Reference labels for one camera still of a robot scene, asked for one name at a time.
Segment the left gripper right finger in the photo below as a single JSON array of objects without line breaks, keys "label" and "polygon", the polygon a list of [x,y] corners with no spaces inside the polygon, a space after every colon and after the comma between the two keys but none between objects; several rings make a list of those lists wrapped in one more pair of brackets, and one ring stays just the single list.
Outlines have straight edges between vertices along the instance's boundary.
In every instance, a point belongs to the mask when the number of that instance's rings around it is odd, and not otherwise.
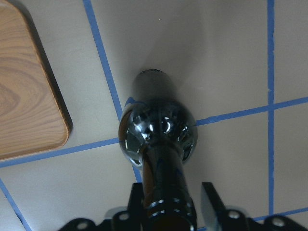
[{"label": "left gripper right finger", "polygon": [[227,209],[211,182],[202,183],[201,209],[208,231],[297,231],[292,219],[273,215],[258,223],[237,209]]}]

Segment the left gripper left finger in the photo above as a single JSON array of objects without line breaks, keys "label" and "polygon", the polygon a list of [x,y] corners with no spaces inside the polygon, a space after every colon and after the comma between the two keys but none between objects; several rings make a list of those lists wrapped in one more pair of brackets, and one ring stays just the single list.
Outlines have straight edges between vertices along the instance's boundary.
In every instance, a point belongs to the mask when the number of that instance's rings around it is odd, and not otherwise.
[{"label": "left gripper left finger", "polygon": [[61,231],[140,231],[143,208],[143,189],[141,183],[132,184],[128,206],[126,210],[117,212],[110,219],[104,219],[96,225],[87,218],[76,218],[63,227]]}]

